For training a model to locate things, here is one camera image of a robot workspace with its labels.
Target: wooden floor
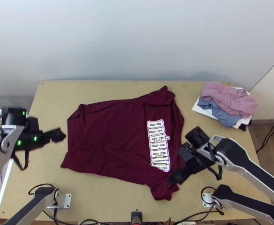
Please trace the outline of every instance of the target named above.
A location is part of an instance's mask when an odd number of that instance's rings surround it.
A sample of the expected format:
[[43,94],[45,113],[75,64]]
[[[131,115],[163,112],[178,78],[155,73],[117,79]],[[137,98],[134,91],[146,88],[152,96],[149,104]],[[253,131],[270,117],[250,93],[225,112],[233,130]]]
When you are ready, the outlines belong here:
[[[259,149],[263,143],[263,140],[268,133],[268,131],[273,126],[273,123],[268,124],[252,124],[249,126],[252,140],[255,146],[255,149]],[[274,176],[274,135],[269,139],[265,148],[263,148],[258,153],[258,159],[261,167],[267,170],[270,174]],[[269,225],[268,223],[257,219],[262,225]],[[197,224],[216,224],[216,225],[226,225],[227,223],[232,223],[236,225],[257,225],[257,223],[252,219],[245,220],[219,220],[219,221],[201,221]],[[127,225],[129,223],[111,223],[112,225]],[[35,221],[33,225],[54,225],[54,222],[42,222]]]

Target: table surface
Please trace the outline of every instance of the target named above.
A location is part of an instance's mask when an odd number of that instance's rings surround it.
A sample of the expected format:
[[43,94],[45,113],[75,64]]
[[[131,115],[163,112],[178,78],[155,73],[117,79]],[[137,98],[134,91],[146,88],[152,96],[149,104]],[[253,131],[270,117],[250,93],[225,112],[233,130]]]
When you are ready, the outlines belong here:
[[[258,162],[254,145],[247,131],[225,128],[219,121],[191,111],[206,82],[202,81],[41,81],[30,115],[39,119],[41,130],[61,127],[67,132],[67,119],[79,104],[90,104],[114,99],[131,99],[148,94],[167,85],[175,93],[176,103],[185,119],[184,135],[200,126],[209,136],[218,134],[239,142],[250,158]],[[130,221],[132,211],[141,211],[144,221],[181,220],[189,215],[207,211],[200,198],[205,186],[229,185],[234,191],[269,202],[269,198],[235,172],[223,171],[223,179],[217,181],[208,170],[192,175],[172,194],[170,201],[155,201],[146,185],[134,184],[96,174],[83,174],[62,169],[60,165],[67,152],[67,138],[61,143],[50,143],[30,153],[29,167],[20,171],[14,164],[6,187],[0,218],[10,218],[32,196],[27,192],[41,183],[52,183],[64,193],[72,194],[71,207],[59,209],[58,218],[67,221],[95,219],[101,222]],[[24,162],[24,153],[18,157]],[[224,216],[211,213],[206,220],[247,219],[252,216],[237,210],[223,210]],[[38,220],[50,220],[43,213]]]

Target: pink clothing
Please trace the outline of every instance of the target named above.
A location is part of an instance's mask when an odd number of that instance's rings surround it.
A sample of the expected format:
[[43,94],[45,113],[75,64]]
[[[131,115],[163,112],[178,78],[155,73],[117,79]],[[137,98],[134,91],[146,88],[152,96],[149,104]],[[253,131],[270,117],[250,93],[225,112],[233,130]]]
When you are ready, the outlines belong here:
[[248,118],[255,114],[258,103],[247,94],[245,89],[234,89],[218,81],[205,84],[202,91],[204,101],[214,100],[216,104],[230,115],[242,115]]

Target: black cable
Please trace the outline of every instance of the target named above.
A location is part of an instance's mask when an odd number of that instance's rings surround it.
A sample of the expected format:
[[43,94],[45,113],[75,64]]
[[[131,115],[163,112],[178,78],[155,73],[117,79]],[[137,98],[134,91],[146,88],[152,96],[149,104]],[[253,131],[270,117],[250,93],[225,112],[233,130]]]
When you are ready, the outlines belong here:
[[259,223],[256,219],[253,219],[257,224],[261,225],[261,223]]
[[[41,186],[45,186],[45,185],[49,185],[49,186],[51,186],[51,187],[54,188],[54,185],[52,185],[52,184],[50,184],[50,183],[38,184],[38,185],[36,185],[35,187],[31,188],[31,189],[29,190],[28,194],[29,194],[29,195],[34,195],[34,193],[32,193],[32,190],[34,190],[34,189],[37,188],[37,187],[41,187]],[[65,222],[62,222],[62,221],[58,220],[58,219],[57,219],[57,211],[58,211],[58,209],[55,208],[55,209],[54,209],[54,215],[53,215],[53,217],[52,217],[52,216],[49,215],[46,211],[43,210],[43,212],[45,213],[45,215],[47,215],[50,219],[52,219],[56,225],[59,225],[58,223],[61,223],[61,224],[64,224],[64,225],[75,225],[75,224],[72,224],[72,223],[71,223],[71,224],[70,224],[70,223],[68,224],[68,223],[65,223]],[[94,223],[88,223],[88,224],[86,224],[86,225],[97,225],[97,224],[110,225],[110,224],[108,224],[108,223],[100,223],[100,222],[98,222],[98,221],[96,221],[96,220],[94,220],[94,219],[85,219],[83,222],[80,223],[80,225],[83,225],[83,223],[84,223],[84,222],[87,222],[87,221],[92,221],[92,222],[94,222]]]
[[271,131],[272,131],[273,128],[274,128],[274,126],[272,126],[272,128],[270,129],[270,131],[266,134],[262,146],[256,151],[256,153],[258,153],[261,149],[263,149],[266,146],[268,140],[274,134],[274,132],[271,133]]
[[34,190],[34,189],[37,188],[37,187],[41,187],[41,186],[45,186],[45,185],[49,185],[49,186],[51,186],[51,187],[54,188],[54,185],[49,184],[49,183],[38,184],[38,185],[36,185],[35,187],[33,187],[32,189],[30,189],[29,192],[28,192],[27,194],[28,194],[28,195],[34,195],[34,193],[31,193],[32,190]]
[[202,189],[202,191],[200,192],[200,197],[201,197],[201,199],[203,200],[203,202],[204,203],[206,203],[207,205],[212,205],[212,204],[214,204],[214,202],[206,202],[205,200],[204,200],[204,198],[203,198],[203,194],[204,194],[204,190],[206,190],[207,188],[211,188],[211,189],[213,189],[214,191],[216,191],[216,189],[214,188],[214,187],[210,187],[210,186],[207,186],[207,187],[204,187],[203,189]]
[[[219,213],[219,214],[221,214],[223,216],[224,212],[219,211],[218,209],[215,210],[215,211],[212,211],[212,209],[213,209],[213,207],[214,207],[215,204],[216,203],[213,203],[213,205],[211,206],[211,208],[209,209],[209,211],[205,211],[205,212],[200,212],[200,213],[193,214],[193,215],[191,215],[189,217],[186,217],[183,220],[180,220],[180,221],[177,221],[177,222],[173,223],[173,225],[177,225],[177,224],[179,224],[181,222],[199,222],[199,221],[204,220],[209,215],[209,213]],[[192,218],[194,216],[197,216],[197,215],[200,215],[200,214],[204,214],[204,213],[206,213],[206,215],[203,218],[201,218],[201,219],[198,219],[198,220],[188,220],[188,219],[190,219],[190,218]]]
[[[207,186],[207,187],[204,187],[203,189],[202,189],[202,191],[201,191],[201,193],[200,193],[200,197],[201,197],[201,199],[204,201],[204,199],[203,199],[203,192],[204,192],[204,190],[206,190],[207,188],[212,188],[213,190],[216,190],[214,187],[210,187],[210,186]],[[180,221],[177,221],[177,222],[175,222],[175,223],[173,223],[173,225],[177,225],[177,224],[179,224],[179,223],[181,223],[181,222],[199,222],[199,221],[202,221],[202,220],[204,220],[208,215],[209,215],[209,213],[219,213],[219,214],[221,214],[222,216],[224,215],[224,212],[222,212],[222,211],[220,211],[220,210],[218,210],[218,209],[216,209],[216,210],[214,210],[214,211],[212,211],[212,209],[213,209],[213,207],[215,206],[215,202],[206,202],[206,201],[204,201],[206,204],[208,204],[208,205],[211,205],[211,208],[209,209],[209,211],[205,211],[205,212],[200,212],[200,213],[196,213],[196,214],[193,214],[193,215],[191,215],[191,216],[189,216],[189,217],[186,217],[185,219],[182,219],[182,220],[180,220]],[[204,213],[206,213],[206,215],[203,217],[203,218],[201,218],[201,219],[198,219],[198,220],[188,220],[188,219],[190,219],[190,218],[192,218],[192,217],[194,217],[194,216],[197,216],[197,215],[200,215],[200,214],[204,214]]]

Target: white wall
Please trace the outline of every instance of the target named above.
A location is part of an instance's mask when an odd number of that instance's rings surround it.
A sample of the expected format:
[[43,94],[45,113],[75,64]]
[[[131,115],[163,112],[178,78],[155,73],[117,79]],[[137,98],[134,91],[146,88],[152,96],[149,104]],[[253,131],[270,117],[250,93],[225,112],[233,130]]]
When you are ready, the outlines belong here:
[[274,67],[251,90],[259,103],[255,120],[274,119]]
[[0,0],[0,94],[39,80],[220,80],[274,64],[274,0]]

